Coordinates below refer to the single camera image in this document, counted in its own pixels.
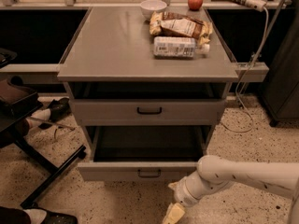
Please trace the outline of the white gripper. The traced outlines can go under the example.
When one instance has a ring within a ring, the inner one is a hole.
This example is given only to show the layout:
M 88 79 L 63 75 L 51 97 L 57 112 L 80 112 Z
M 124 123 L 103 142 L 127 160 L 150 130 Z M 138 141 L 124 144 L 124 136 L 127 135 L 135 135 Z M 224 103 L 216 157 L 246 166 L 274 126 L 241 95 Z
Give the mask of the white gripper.
M 176 203 L 170 203 L 162 224 L 177 224 L 185 215 L 185 207 L 195 205 L 195 199 L 186 188 L 184 180 L 172 182 L 168 187 L 174 191 Z

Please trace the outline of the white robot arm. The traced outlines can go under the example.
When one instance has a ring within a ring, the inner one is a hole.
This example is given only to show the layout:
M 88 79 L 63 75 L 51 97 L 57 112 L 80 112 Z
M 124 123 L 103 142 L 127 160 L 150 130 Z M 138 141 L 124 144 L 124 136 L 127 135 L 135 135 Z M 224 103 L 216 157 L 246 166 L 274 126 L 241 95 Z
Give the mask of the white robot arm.
M 205 155 L 194 172 L 168 185 L 174 191 L 175 202 L 168 206 L 163 224 L 177 224 L 187 207 L 230 188 L 234 182 L 290 199 L 287 224 L 299 224 L 298 162 L 229 161 L 214 155 Z

